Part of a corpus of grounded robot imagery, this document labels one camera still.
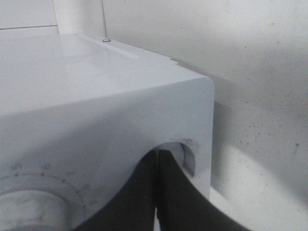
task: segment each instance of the circular opening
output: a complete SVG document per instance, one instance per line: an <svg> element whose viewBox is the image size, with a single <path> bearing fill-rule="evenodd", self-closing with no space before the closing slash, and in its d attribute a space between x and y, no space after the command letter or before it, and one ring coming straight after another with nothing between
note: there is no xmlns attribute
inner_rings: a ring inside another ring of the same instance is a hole
<svg viewBox="0 0 308 231"><path fill-rule="evenodd" d="M156 153L158 153L159 150L169 150L173 154L178 165L185 169L190 176L194 176L196 165L195 156L186 144L181 142L168 142L158 145L154 150Z"/></svg>

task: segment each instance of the white panel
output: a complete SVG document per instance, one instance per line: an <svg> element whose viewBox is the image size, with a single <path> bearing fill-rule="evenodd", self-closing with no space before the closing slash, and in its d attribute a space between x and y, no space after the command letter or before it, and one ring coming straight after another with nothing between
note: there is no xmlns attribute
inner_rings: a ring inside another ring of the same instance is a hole
<svg viewBox="0 0 308 231"><path fill-rule="evenodd" d="M54 0L60 34L103 33L101 0Z"/></svg>
<svg viewBox="0 0 308 231"><path fill-rule="evenodd" d="M212 77L212 185L245 224L308 230L308 1L104 3L111 39Z"/></svg>
<svg viewBox="0 0 308 231"><path fill-rule="evenodd" d="M31 27L19 29L0 30L0 39L22 38L40 35L57 35L59 30L57 26Z"/></svg>
<svg viewBox="0 0 308 231"><path fill-rule="evenodd" d="M56 25L52 0L0 1L0 29Z"/></svg>

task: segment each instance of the washing machine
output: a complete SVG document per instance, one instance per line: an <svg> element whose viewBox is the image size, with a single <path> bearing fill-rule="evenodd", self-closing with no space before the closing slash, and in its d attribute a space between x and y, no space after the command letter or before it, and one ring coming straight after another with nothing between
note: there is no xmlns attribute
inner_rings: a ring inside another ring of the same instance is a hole
<svg viewBox="0 0 308 231"><path fill-rule="evenodd" d="M212 81L102 40L0 40L0 231L78 226L161 145L209 196Z"/></svg>

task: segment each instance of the white appliance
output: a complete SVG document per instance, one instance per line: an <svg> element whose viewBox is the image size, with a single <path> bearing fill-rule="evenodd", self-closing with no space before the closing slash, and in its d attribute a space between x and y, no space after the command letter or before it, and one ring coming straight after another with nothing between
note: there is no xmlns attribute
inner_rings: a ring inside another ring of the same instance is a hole
<svg viewBox="0 0 308 231"><path fill-rule="evenodd" d="M77 226L165 143L209 195L212 81L102 39L0 40L0 231Z"/></svg>

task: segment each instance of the metal rod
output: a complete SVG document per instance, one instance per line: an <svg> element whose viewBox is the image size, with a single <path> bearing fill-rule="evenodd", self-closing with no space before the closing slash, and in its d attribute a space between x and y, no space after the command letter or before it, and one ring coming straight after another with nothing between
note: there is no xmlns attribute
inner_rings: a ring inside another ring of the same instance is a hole
<svg viewBox="0 0 308 231"><path fill-rule="evenodd" d="M107 26L106 26L106 18L105 18L105 11L104 11L104 1L102 0L102 21L103 21L103 33L104 39L103 42L110 42L111 40L107 36Z"/></svg>

